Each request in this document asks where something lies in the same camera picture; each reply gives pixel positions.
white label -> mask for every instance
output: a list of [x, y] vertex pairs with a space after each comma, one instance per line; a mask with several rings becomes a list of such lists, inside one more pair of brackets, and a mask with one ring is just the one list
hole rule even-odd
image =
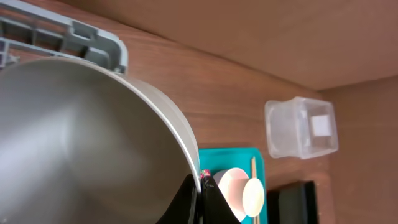
[[314, 136], [331, 136], [329, 115], [311, 117]]

black object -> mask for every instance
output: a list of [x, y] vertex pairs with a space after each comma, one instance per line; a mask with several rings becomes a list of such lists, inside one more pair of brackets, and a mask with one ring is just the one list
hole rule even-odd
[[318, 224], [315, 183], [297, 182], [267, 193], [268, 224]]
[[239, 224], [229, 208], [217, 183], [205, 177], [201, 183], [202, 193], [197, 194], [192, 175], [187, 175], [170, 206], [157, 224]]

gray dish rack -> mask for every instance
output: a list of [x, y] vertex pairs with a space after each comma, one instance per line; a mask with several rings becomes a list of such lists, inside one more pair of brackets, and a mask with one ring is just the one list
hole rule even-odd
[[17, 63], [11, 49], [86, 60], [118, 74], [128, 66], [118, 36], [17, 0], [0, 0], [0, 69]]

wooden table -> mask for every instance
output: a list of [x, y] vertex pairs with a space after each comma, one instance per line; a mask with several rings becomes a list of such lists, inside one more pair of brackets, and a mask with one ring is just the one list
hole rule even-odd
[[128, 47], [128, 75], [157, 87], [177, 104], [199, 148], [257, 147], [265, 160], [268, 189], [315, 180], [320, 223], [335, 223], [329, 158], [272, 159], [266, 143], [266, 101], [320, 98], [318, 93], [60, 2], [27, 2], [118, 35]]

chopstick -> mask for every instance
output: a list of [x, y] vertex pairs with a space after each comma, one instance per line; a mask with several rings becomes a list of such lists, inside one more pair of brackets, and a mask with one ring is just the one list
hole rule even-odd
[[[256, 157], [251, 159], [251, 178], [257, 178]], [[260, 224], [260, 216], [253, 218], [253, 224]]]

